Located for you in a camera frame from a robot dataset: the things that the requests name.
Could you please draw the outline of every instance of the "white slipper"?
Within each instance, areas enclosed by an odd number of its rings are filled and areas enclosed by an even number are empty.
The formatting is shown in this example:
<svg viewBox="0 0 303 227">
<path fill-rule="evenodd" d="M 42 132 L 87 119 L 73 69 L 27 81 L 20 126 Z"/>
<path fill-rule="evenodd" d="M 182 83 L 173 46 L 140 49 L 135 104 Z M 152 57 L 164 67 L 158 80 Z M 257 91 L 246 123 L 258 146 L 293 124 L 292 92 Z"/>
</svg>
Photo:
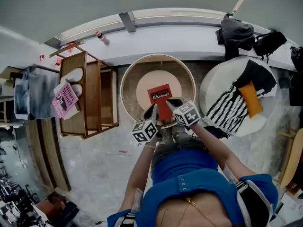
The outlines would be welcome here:
<svg viewBox="0 0 303 227">
<path fill-rule="evenodd" d="M 74 90 L 76 96 L 79 98 L 82 95 L 83 89 L 81 84 L 74 84 L 71 86 L 72 89 Z"/>
<path fill-rule="evenodd" d="M 83 68 L 78 67 L 74 70 L 72 70 L 70 73 L 67 73 L 64 77 L 61 77 L 60 83 L 64 82 L 64 80 L 67 80 L 68 82 L 78 82 L 83 77 Z"/>
</svg>

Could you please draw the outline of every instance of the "gray wall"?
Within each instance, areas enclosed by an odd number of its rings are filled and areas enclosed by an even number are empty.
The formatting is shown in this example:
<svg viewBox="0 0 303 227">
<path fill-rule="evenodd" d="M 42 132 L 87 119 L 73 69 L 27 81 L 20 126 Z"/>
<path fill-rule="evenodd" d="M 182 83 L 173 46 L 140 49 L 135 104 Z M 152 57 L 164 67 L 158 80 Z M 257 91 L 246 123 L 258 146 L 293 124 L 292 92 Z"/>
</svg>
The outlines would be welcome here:
<svg viewBox="0 0 303 227">
<path fill-rule="evenodd" d="M 274 28 L 303 45 L 303 0 L 244 0 L 234 17 Z"/>
<path fill-rule="evenodd" d="M 38 42 L 97 18 L 140 9 L 231 12 L 238 0 L 0 0 L 0 26 Z"/>
</svg>

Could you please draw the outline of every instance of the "pink book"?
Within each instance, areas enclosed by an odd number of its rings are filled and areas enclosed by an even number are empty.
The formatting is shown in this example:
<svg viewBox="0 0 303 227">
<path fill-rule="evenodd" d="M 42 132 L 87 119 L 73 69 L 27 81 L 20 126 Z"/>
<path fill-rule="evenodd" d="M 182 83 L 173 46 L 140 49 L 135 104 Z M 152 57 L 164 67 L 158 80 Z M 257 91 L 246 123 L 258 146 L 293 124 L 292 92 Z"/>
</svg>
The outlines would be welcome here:
<svg viewBox="0 0 303 227">
<path fill-rule="evenodd" d="M 55 93 L 55 98 L 52 100 L 52 105 L 59 118 L 63 118 L 77 101 L 78 98 L 71 85 L 66 82 L 61 89 Z"/>
</svg>

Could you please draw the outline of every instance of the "red book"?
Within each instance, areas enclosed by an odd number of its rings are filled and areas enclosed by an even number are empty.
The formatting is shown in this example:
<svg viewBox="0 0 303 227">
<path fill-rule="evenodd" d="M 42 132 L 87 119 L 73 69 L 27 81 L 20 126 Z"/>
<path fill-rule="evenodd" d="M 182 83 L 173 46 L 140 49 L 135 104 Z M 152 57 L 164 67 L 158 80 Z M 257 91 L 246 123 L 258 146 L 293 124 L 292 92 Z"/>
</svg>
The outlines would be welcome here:
<svg viewBox="0 0 303 227">
<path fill-rule="evenodd" d="M 147 90 L 152 104 L 157 104 L 159 108 L 159 121 L 170 119 L 172 112 L 166 104 L 166 99 L 172 97 L 169 84 L 154 87 Z"/>
</svg>

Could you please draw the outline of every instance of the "blue shirt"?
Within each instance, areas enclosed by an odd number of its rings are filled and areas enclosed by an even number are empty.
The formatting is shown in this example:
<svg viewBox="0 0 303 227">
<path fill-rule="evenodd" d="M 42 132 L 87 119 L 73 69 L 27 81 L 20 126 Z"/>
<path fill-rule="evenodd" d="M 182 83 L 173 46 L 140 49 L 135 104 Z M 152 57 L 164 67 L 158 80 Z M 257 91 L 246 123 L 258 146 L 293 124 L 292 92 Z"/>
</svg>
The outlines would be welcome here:
<svg viewBox="0 0 303 227">
<path fill-rule="evenodd" d="M 190 192 L 207 191 L 221 200 L 230 221 L 245 225 L 237 202 L 237 189 L 218 172 L 217 163 L 201 150 L 182 149 L 160 161 L 153 172 L 153 186 L 145 194 L 141 210 L 135 214 L 138 227 L 154 227 L 157 209 L 168 197 L 188 195 Z M 278 192 L 268 174 L 246 176 L 240 181 L 251 180 L 264 193 L 273 209 L 276 208 Z M 111 215 L 107 218 L 108 226 L 115 226 L 116 221 L 129 213 L 131 209 Z"/>
</svg>

